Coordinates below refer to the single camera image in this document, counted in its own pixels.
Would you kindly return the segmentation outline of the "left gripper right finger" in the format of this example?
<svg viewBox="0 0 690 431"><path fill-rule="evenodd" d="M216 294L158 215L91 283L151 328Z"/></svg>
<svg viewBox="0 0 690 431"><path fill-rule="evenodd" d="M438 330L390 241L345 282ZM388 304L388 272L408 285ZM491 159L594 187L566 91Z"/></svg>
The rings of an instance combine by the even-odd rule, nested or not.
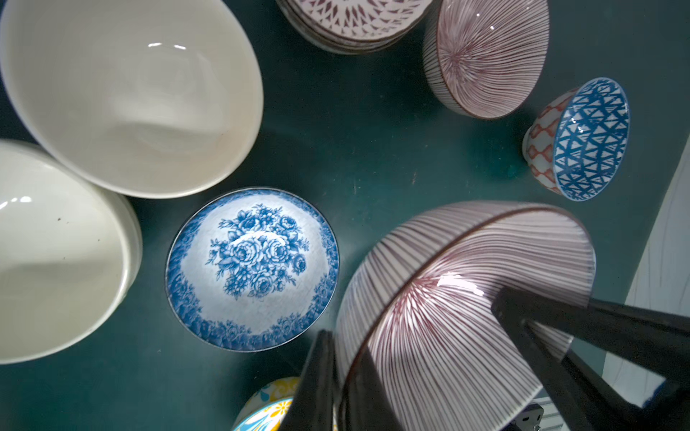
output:
<svg viewBox="0 0 690 431"><path fill-rule="evenodd" d="M492 313L572 430L687 430L689 320L685 316L592 300L568 305L503 288ZM665 381L638 407L572 352L557 358L531 329L541 323L641 366Z"/></svg>

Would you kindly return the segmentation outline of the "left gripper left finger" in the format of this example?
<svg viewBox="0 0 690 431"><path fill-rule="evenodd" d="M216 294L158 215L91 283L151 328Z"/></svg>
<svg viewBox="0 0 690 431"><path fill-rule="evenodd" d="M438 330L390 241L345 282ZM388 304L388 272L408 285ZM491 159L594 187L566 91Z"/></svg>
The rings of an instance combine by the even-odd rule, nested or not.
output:
<svg viewBox="0 0 690 431"><path fill-rule="evenodd" d="M335 378L332 332L318 333L281 430L402 430L386 396L373 357L365 349L344 386L341 412L334 416L339 386Z"/></svg>

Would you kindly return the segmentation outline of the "purple striped bowl front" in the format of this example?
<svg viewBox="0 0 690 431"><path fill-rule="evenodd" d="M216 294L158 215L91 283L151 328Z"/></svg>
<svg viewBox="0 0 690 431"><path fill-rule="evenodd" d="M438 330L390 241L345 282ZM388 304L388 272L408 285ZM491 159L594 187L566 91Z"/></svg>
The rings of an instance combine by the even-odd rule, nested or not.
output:
<svg viewBox="0 0 690 431"><path fill-rule="evenodd" d="M584 307L597 258L562 208L465 201L386 235L354 273L335 351L341 414L379 389L406 430L499 430L542 389L492 314L503 288Z"/></svg>

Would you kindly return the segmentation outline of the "blue floral bowl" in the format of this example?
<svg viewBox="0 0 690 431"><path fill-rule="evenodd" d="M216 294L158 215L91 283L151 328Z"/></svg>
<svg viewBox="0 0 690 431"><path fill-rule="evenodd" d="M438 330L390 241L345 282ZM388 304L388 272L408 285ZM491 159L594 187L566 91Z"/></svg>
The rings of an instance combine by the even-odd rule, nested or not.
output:
<svg viewBox="0 0 690 431"><path fill-rule="evenodd" d="M181 227L165 292L198 339L233 352L285 345L323 314L338 283L330 224L285 190L244 188L213 199Z"/></svg>

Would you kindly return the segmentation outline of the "white maroon leaf bowl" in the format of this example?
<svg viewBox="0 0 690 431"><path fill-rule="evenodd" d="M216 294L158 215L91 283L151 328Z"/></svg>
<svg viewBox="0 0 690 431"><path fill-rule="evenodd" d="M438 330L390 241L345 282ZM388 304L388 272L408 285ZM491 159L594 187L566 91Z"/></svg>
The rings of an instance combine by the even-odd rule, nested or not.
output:
<svg viewBox="0 0 690 431"><path fill-rule="evenodd" d="M422 22L431 0L278 0L293 28L322 50L362 55L388 48Z"/></svg>

